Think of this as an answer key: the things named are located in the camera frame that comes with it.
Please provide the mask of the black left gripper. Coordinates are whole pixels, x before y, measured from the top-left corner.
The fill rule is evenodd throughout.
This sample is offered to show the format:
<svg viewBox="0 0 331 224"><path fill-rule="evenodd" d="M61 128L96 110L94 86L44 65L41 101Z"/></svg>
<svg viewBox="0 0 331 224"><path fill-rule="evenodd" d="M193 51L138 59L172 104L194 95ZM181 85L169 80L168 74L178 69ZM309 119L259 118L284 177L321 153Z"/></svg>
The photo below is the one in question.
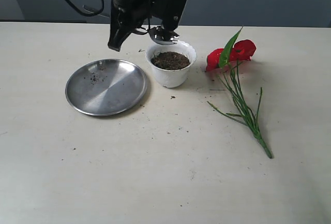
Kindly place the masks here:
<svg viewBox="0 0 331 224"><path fill-rule="evenodd" d="M166 31L174 31L186 3L187 0L111 0L109 49L120 52L131 34L143 35L138 29L151 17L161 20Z"/></svg>

